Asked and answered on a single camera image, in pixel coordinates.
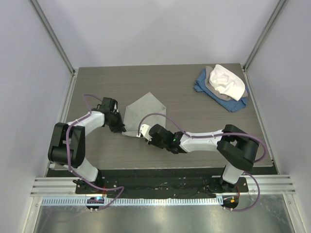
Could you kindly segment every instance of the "white towel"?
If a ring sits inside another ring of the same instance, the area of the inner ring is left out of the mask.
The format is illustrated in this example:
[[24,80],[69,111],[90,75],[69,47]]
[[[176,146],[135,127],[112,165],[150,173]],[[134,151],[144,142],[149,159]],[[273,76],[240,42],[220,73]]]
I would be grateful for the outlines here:
[[245,91],[244,82],[221,65],[216,65],[209,76],[209,83],[220,94],[239,101]]

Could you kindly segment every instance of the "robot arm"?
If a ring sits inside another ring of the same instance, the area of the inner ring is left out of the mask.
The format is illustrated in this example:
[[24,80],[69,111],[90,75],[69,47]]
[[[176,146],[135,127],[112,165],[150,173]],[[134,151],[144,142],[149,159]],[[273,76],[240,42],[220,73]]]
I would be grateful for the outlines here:
[[235,187],[244,171],[251,171],[259,147],[258,142],[243,136],[217,136],[221,133],[245,133],[234,125],[226,125],[223,130],[210,133],[172,133],[156,124],[143,124],[139,137],[146,138],[149,145],[165,148],[172,153],[187,153],[196,150],[218,151],[229,164],[221,176],[221,185],[226,191]]
[[[57,123],[54,127],[48,158],[68,168],[68,157],[66,149],[66,131],[72,122]],[[85,158],[85,136],[98,127],[108,125],[111,132],[124,132],[125,128],[121,115],[118,111],[118,102],[111,98],[103,98],[102,104],[93,108],[91,115],[75,124],[69,133],[71,167],[81,177],[97,186],[102,186],[102,176]]]

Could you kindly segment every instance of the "blue cloth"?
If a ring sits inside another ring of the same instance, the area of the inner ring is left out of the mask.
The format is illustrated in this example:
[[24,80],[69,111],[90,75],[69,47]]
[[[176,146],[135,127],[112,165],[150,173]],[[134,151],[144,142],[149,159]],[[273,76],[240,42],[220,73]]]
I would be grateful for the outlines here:
[[[206,72],[205,69],[203,69],[201,75],[198,77],[198,79],[195,82],[194,89],[197,92],[203,93],[205,95],[208,95],[212,97],[214,100],[216,100],[217,103],[219,103],[221,106],[223,106],[226,110],[230,112],[236,112],[240,109],[243,109],[247,105],[247,97],[241,98],[239,101],[236,100],[222,100],[215,96],[205,85],[205,79],[206,79]],[[249,94],[248,87],[245,85],[245,89],[247,93]]]

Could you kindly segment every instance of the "gray wall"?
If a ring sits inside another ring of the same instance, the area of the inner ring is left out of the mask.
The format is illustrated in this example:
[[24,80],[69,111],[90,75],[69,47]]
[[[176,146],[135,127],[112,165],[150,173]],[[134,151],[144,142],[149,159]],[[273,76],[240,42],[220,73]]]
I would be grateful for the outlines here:
[[290,0],[249,69],[278,168],[311,216],[311,1]]
[[244,63],[277,0],[39,0],[74,67]]
[[69,78],[28,1],[0,1],[1,233],[21,232]]

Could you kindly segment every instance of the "purple cable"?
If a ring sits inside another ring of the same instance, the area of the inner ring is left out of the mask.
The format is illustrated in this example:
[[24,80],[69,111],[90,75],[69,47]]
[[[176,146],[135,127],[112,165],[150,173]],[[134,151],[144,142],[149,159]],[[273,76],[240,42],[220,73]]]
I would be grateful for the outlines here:
[[89,105],[88,101],[86,100],[86,96],[90,96],[90,97],[96,98],[96,99],[98,99],[100,102],[102,102],[102,100],[101,100],[100,98],[98,98],[97,96],[94,96],[94,95],[91,95],[91,94],[84,94],[82,97],[83,97],[84,102],[85,102],[86,105],[87,105],[87,108],[88,108],[88,111],[89,111],[89,112],[92,112],[92,108],[91,108],[91,106]]
[[[97,187],[97,186],[93,185],[92,183],[90,183],[89,181],[85,180],[83,177],[79,176],[79,175],[78,175],[76,172],[74,172],[73,170],[72,170],[72,173],[73,173],[75,176],[77,176],[78,178],[82,179],[84,182],[86,182],[87,184],[91,185],[92,187],[94,187],[94,188],[96,188],[96,189],[100,189],[100,190],[103,190],[103,191],[114,191],[114,190],[121,189],[121,191],[117,194],[117,196],[116,196],[110,203],[108,203],[107,205],[105,205],[105,206],[103,206],[103,207],[98,208],[98,210],[103,210],[103,209],[106,209],[107,207],[109,207],[112,203],[115,202],[116,199],[119,198],[119,196],[120,196],[120,195],[122,194],[122,192],[124,191],[124,186],[120,186],[120,187],[116,187],[116,188],[100,188],[100,187]],[[51,210],[51,211],[48,213],[48,216],[46,217],[46,219],[44,220],[44,222],[43,222],[43,224],[42,224],[42,227],[41,227],[39,233],[41,233],[42,230],[44,229],[44,227],[45,227],[45,225],[46,225],[48,219],[52,220],[53,222],[57,222],[57,223],[65,223],[65,222],[69,222],[69,221],[74,220],[75,218],[77,218],[77,217],[80,216],[80,215],[85,214],[86,212],[88,212],[88,210],[82,211],[82,212],[76,214],[75,216],[73,216],[72,218],[67,219],[67,220],[55,220],[54,218],[51,217],[51,215],[52,215],[52,210]]]
[[234,211],[234,212],[243,212],[243,211],[252,209],[255,205],[257,205],[257,203],[259,201],[259,198],[260,198],[260,188],[259,188],[259,184],[258,184],[257,180],[255,179],[255,177],[253,177],[251,174],[249,174],[246,171],[244,172],[244,174],[250,176],[255,181],[255,184],[256,184],[257,189],[258,189],[258,195],[257,195],[257,198],[256,198],[255,202],[251,206],[248,206],[247,208],[244,208],[244,209],[238,209],[238,210],[237,209],[233,209],[232,211]]
[[139,133],[139,130],[140,130],[140,127],[143,123],[143,121],[147,118],[147,117],[150,117],[150,116],[153,116],[153,115],[159,115],[159,116],[162,116],[162,117],[165,117],[166,119],[170,120],[171,123],[173,123],[184,135],[188,136],[188,137],[191,137],[186,131],[184,131],[173,119],[171,119],[169,116],[167,115],[164,115],[162,113],[150,113],[146,116],[143,117],[143,119],[141,119],[139,125],[138,125],[138,133]]
[[[266,154],[268,151],[267,145],[261,139],[255,137],[253,135],[249,135],[247,133],[219,133],[219,134],[214,135],[214,137],[219,137],[219,136],[244,136],[244,137],[254,139],[255,141],[259,142],[259,144],[261,144],[263,147],[263,155],[259,159],[256,159],[254,162],[257,163],[257,162],[263,160],[264,157],[266,157]],[[194,136],[193,138],[202,138],[202,137],[201,136]]]
[[[90,95],[90,94],[84,94],[83,95],[83,99],[85,100],[87,106],[89,107],[90,109],[90,106],[87,102],[87,100],[85,99],[85,96],[91,96],[91,97],[94,97],[96,99],[98,99],[99,101],[101,101],[100,98],[94,96],[94,95]],[[102,191],[115,191],[115,190],[119,190],[121,189],[121,191],[117,194],[117,196],[110,202],[108,203],[107,205],[99,208],[99,210],[103,210],[105,208],[107,208],[108,206],[110,206],[117,198],[119,198],[119,196],[122,194],[122,192],[124,191],[124,186],[120,186],[120,187],[116,187],[116,188],[101,188],[101,187],[97,187],[96,185],[92,184],[91,182],[87,181],[85,178],[81,177],[79,174],[77,174],[74,170],[72,170],[72,167],[71,167],[71,156],[70,156],[70,145],[69,145],[69,133],[70,133],[70,130],[71,128],[77,124],[79,121],[82,121],[82,120],[85,120],[87,119],[88,117],[90,117],[92,114],[91,110],[90,112],[88,112],[88,114],[86,114],[85,116],[75,120],[72,124],[69,125],[67,131],[66,131],[66,149],[67,149],[67,162],[68,162],[68,171],[71,172],[72,174],[74,174],[76,177],[80,178],[81,180],[83,180],[85,183],[87,183],[88,185],[92,186],[93,188],[96,188],[98,190],[102,190]]]

